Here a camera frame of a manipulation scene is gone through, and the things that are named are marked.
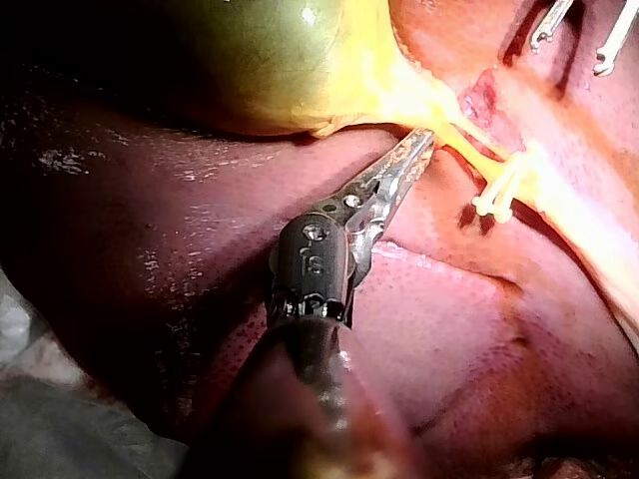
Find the blood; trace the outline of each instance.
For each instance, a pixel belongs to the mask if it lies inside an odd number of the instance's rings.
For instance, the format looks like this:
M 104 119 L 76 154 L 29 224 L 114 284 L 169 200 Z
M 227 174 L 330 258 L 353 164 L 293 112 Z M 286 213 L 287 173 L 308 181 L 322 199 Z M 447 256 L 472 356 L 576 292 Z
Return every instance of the blood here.
M 497 144 L 511 153 L 525 151 L 519 128 L 497 107 L 499 98 L 491 70 L 484 70 L 474 85 L 461 92 L 457 98 L 464 116 Z M 471 140 L 471 143 L 482 154 L 490 156 L 483 145 L 475 140 Z

